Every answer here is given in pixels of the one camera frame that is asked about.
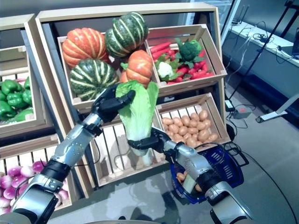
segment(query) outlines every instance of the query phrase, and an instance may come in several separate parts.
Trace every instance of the produce display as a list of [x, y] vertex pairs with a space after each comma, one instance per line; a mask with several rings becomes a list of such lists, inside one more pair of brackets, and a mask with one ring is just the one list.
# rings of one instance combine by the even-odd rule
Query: produce display
[[[36, 161], [31, 167], [15, 166], [7, 171], [7, 175], [0, 173], [0, 215], [8, 213], [15, 202], [15, 194], [18, 197], [28, 186], [28, 182], [35, 175], [41, 172], [46, 165], [44, 161]], [[56, 194], [58, 202], [56, 207], [68, 200], [67, 182], [64, 181], [62, 189]]]
[[207, 67], [205, 50], [198, 41], [182, 43], [179, 38], [176, 41], [178, 50], [170, 49], [171, 42], [150, 48], [160, 81], [171, 85], [214, 75]]
[[129, 57], [128, 63], [121, 63], [123, 72], [120, 82], [125, 83], [129, 80], [137, 80], [147, 88], [152, 75], [153, 62], [144, 50], [134, 51]]
[[71, 90], [82, 100], [95, 99], [105, 88], [117, 82], [114, 69], [100, 60], [81, 60], [70, 73]]
[[81, 59], [100, 59], [109, 62], [104, 35], [91, 28], [74, 29], [62, 44], [64, 60], [75, 67]]
[[[131, 104], [120, 109], [119, 115], [126, 129], [128, 140], [138, 141], [150, 136], [150, 130], [158, 98], [157, 84], [150, 82], [146, 89], [136, 80], [121, 83], [116, 88], [116, 97], [121, 97], [130, 90], [135, 90], [135, 97]], [[152, 151], [132, 149], [137, 156], [142, 156], [143, 163], [152, 163]]]
[[149, 29], [143, 16], [131, 12], [113, 19], [113, 27], [105, 33], [105, 43], [109, 55], [126, 57], [141, 46], [148, 36]]
[[0, 83], [0, 122], [9, 124], [24, 121], [33, 114], [29, 77], [24, 86], [16, 80], [6, 79]]
[[211, 121], [207, 117], [207, 111], [202, 110], [199, 114], [192, 113], [182, 118], [163, 118], [162, 123], [165, 132], [173, 141], [181, 141], [194, 148], [218, 139], [218, 134], [209, 132]]

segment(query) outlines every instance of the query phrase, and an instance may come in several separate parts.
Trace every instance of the cauliflower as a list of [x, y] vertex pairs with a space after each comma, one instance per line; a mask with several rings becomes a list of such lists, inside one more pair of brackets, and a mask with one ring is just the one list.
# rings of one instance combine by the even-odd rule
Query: cauliflower
[[158, 73], [161, 78], [165, 78], [166, 76], [171, 77], [173, 75], [172, 67], [165, 62], [160, 62]]

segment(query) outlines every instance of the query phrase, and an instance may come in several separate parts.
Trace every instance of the basket handle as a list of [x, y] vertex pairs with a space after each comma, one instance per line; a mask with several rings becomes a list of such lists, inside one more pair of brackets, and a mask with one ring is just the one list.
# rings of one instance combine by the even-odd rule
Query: basket handle
[[242, 151], [238, 150], [238, 153], [237, 153], [237, 154], [231, 154], [231, 155], [232, 155], [232, 156], [240, 155], [240, 156], [242, 157], [242, 159], [244, 160], [244, 163], [241, 164], [241, 165], [239, 164], [239, 162], [238, 162], [237, 160], [235, 160], [235, 161], [238, 163], [239, 167], [244, 167], [244, 166], [246, 166], [246, 165], [249, 164], [248, 159], [247, 159], [246, 156], [242, 153]]

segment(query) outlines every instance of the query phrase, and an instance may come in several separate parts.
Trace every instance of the pumpkin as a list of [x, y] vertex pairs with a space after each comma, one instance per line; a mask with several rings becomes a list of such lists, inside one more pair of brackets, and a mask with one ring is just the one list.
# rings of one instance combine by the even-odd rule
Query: pumpkin
[[105, 88], [117, 82], [114, 69], [100, 60], [81, 60], [70, 72], [71, 90], [82, 101], [95, 99]]
[[105, 34], [108, 53], [113, 57], [125, 57], [140, 45], [148, 36], [149, 29], [141, 14], [131, 12], [114, 19], [113, 27]]
[[138, 50], [131, 54], [128, 64], [121, 63], [124, 71], [121, 73], [121, 82], [137, 80], [147, 88], [152, 75], [153, 62], [150, 55], [144, 50]]
[[75, 67], [81, 59], [100, 59], [109, 62], [104, 35], [91, 28], [74, 29], [62, 44], [65, 62]]

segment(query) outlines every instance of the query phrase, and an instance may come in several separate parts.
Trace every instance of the green bell pepper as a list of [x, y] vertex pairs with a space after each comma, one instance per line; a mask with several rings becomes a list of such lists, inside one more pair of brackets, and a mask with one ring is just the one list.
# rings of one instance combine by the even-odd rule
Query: green bell pepper
[[13, 106], [15, 109], [20, 109], [28, 106], [28, 104], [23, 100], [22, 92], [9, 93], [7, 95], [7, 103]]
[[24, 88], [26, 90], [30, 90], [30, 80], [29, 80], [29, 77], [27, 77], [26, 80], [25, 80]]
[[23, 87], [15, 80], [7, 79], [1, 85], [1, 90], [5, 95], [14, 92], [21, 92]]
[[0, 90], [0, 100], [5, 101], [6, 100], [6, 96], [4, 95], [4, 93]]
[[30, 104], [32, 106], [32, 97], [31, 97], [31, 91], [30, 90], [25, 90], [22, 94], [23, 100]]
[[5, 101], [0, 101], [0, 120], [13, 118], [17, 112]]
[[9, 119], [7, 121], [7, 123], [24, 121], [24, 120], [26, 120], [26, 115], [27, 114], [31, 114], [31, 113], [33, 113], [33, 108], [32, 107], [28, 107], [25, 110], [22, 110], [17, 115], [15, 115], [13, 118]]

